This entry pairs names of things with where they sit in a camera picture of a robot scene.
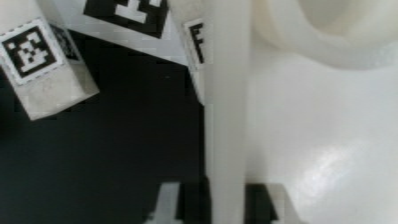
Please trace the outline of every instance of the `white curved object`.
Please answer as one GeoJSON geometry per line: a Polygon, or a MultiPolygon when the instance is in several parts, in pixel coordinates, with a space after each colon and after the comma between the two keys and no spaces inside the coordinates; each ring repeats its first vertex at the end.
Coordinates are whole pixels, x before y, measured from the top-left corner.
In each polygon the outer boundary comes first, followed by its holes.
{"type": "Polygon", "coordinates": [[[255,0],[264,38],[324,64],[372,69],[398,59],[397,0],[351,0],[327,27],[315,27],[299,0],[255,0]]]}

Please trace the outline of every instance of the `black surface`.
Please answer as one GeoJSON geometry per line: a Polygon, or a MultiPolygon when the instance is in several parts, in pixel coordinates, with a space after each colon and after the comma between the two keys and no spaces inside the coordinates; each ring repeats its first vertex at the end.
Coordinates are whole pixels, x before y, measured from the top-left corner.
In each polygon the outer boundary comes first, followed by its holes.
{"type": "Polygon", "coordinates": [[[162,181],[203,177],[187,67],[73,33],[102,94],[31,122],[0,74],[0,223],[141,224],[162,181]]]}
{"type": "Polygon", "coordinates": [[[182,184],[180,206],[176,219],[184,220],[184,224],[212,223],[212,194],[210,182],[192,182],[182,184]]]}
{"type": "Polygon", "coordinates": [[[271,224],[280,219],[267,186],[246,186],[246,224],[271,224]]]}

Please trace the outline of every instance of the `white wall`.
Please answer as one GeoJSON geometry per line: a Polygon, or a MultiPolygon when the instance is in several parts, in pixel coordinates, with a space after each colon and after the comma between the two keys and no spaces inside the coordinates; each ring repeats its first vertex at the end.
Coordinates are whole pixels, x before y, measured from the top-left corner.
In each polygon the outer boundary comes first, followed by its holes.
{"type": "Polygon", "coordinates": [[[333,69],[253,34],[249,182],[287,223],[397,224],[398,65],[333,69]]]}

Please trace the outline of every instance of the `white block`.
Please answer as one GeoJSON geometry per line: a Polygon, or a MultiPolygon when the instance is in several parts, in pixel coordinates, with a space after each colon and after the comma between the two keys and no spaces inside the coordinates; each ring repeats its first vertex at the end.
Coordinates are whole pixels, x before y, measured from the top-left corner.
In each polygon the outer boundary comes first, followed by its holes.
{"type": "Polygon", "coordinates": [[[47,5],[45,9],[43,14],[36,1],[0,2],[0,63],[33,120],[98,93],[56,8],[47,5]]]}
{"type": "Polygon", "coordinates": [[[200,100],[205,103],[205,2],[203,0],[169,0],[169,5],[185,46],[189,68],[200,100]]]}

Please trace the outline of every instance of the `white cylinder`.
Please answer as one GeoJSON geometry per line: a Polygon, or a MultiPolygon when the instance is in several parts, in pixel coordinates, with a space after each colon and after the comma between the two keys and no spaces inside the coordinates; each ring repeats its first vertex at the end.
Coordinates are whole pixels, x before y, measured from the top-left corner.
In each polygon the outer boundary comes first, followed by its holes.
{"type": "Polygon", "coordinates": [[[207,13],[207,162],[214,224],[242,224],[251,1],[207,1],[207,13]]]}

